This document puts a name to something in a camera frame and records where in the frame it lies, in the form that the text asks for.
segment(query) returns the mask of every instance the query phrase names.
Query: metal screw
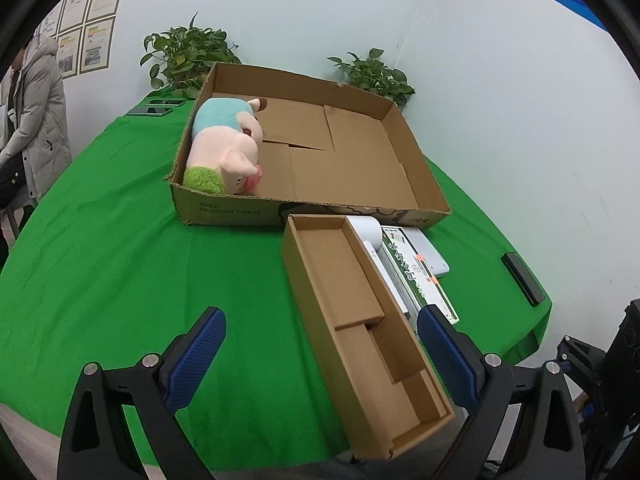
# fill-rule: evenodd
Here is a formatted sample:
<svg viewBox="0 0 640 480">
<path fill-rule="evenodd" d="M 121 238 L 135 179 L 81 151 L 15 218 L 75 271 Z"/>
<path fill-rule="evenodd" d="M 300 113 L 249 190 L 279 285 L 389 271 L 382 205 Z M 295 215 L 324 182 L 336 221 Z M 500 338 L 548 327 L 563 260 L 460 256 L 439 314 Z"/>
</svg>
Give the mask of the metal screw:
<svg viewBox="0 0 640 480">
<path fill-rule="evenodd" d="M 499 355 L 496 354 L 487 354 L 484 357 L 484 362 L 493 368 L 498 367 L 502 364 L 502 359 L 500 359 Z"/>
<path fill-rule="evenodd" d="M 93 375 L 98 371 L 98 365 L 96 363 L 89 363 L 84 367 L 85 375 Z"/>
<path fill-rule="evenodd" d="M 147 354 L 142 358 L 142 365 L 146 368 L 152 368 L 160 362 L 157 354 Z"/>
<path fill-rule="evenodd" d="M 553 375 L 560 373 L 560 367 L 555 361 L 549 361 L 546 364 L 546 369 L 549 370 Z"/>
</svg>

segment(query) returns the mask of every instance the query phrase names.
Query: white wall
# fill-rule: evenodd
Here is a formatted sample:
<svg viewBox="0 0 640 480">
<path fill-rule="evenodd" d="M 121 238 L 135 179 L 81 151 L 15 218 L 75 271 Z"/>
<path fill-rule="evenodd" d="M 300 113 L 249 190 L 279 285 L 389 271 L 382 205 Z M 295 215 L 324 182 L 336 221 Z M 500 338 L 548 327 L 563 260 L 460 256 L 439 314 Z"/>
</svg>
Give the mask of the white wall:
<svg viewBox="0 0 640 480">
<path fill-rule="evenodd" d="M 615 42 L 553 0 L 421 0 L 398 68 L 423 152 L 554 302 L 525 364 L 567 333 L 607 349 L 640 297 L 640 82 Z"/>
<path fill-rule="evenodd" d="M 247 64 L 317 77 L 338 76 L 328 56 L 386 51 L 391 64 L 419 0 L 121 0 L 110 67 L 65 81 L 69 137 L 79 153 L 118 115 L 151 91 L 140 68 L 152 32 L 188 25 L 222 28 Z"/>
</svg>

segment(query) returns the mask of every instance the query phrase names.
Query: pig ear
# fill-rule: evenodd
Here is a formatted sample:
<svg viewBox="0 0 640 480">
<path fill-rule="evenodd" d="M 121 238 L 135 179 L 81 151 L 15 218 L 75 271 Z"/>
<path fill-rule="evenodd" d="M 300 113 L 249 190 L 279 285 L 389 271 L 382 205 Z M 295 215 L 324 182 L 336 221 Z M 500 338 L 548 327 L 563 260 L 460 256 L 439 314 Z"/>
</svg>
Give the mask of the pig ear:
<svg viewBox="0 0 640 480">
<path fill-rule="evenodd" d="M 256 112 L 259 112 L 260 110 L 264 110 L 267 107 L 267 99 L 265 99 L 264 97 L 251 99 L 250 101 L 247 101 L 247 102 L 251 106 L 251 110 L 254 111 L 254 114 Z"/>
<path fill-rule="evenodd" d="M 252 176 L 258 173 L 258 169 L 239 150 L 226 152 L 225 160 L 220 165 L 227 173 L 237 176 Z"/>
</svg>

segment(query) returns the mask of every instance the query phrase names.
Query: cardboard flap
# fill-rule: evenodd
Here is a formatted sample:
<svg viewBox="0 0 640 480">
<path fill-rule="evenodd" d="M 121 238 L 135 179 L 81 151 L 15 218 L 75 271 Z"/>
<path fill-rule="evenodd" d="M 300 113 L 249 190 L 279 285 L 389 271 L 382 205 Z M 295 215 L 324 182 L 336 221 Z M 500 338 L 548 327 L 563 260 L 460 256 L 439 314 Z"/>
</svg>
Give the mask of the cardboard flap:
<svg viewBox="0 0 640 480">
<path fill-rule="evenodd" d="M 268 99 L 268 106 L 255 116 L 265 140 L 332 152 L 334 144 L 324 117 L 324 108 L 309 103 Z"/>
<path fill-rule="evenodd" d="M 290 157 L 297 200 L 329 204 L 357 201 L 337 153 L 290 148 Z"/>
<path fill-rule="evenodd" d="M 258 163 L 262 168 L 260 182 L 252 192 L 244 194 L 293 202 L 296 195 L 293 187 L 289 147 L 286 144 L 263 142 L 260 146 Z"/>
<path fill-rule="evenodd" d="M 215 92 L 249 94 L 329 105 L 382 119 L 394 104 L 370 92 L 332 81 L 244 64 L 217 63 Z"/>
<path fill-rule="evenodd" d="M 414 134 L 402 117 L 400 110 L 389 110 L 382 124 L 388 131 L 388 139 L 404 168 L 407 180 L 420 209 L 449 212 L 449 204 L 442 194 L 433 173 L 425 164 Z"/>
<path fill-rule="evenodd" d="M 341 179 L 355 205 L 416 209 L 418 204 L 387 133 L 371 117 L 324 107 Z"/>
</svg>

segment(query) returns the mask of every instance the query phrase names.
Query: open cardboard box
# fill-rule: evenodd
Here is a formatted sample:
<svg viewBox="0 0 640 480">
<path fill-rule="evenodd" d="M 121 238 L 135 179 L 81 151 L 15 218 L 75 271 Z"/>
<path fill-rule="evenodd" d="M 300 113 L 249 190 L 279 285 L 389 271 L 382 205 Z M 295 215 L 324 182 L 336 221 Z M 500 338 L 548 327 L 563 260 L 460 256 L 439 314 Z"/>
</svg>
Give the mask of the open cardboard box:
<svg viewBox="0 0 640 480">
<path fill-rule="evenodd" d="M 262 179 L 251 195 L 182 186 L 195 113 L 212 96 L 265 97 Z M 186 223 L 283 225 L 291 213 L 365 214 L 429 227 L 449 206 L 396 105 L 351 86 L 251 65 L 218 63 L 185 126 L 169 176 Z"/>
<path fill-rule="evenodd" d="M 281 253 L 354 456 L 394 458 L 443 428 L 449 400 L 345 217 L 289 216 Z"/>
</svg>

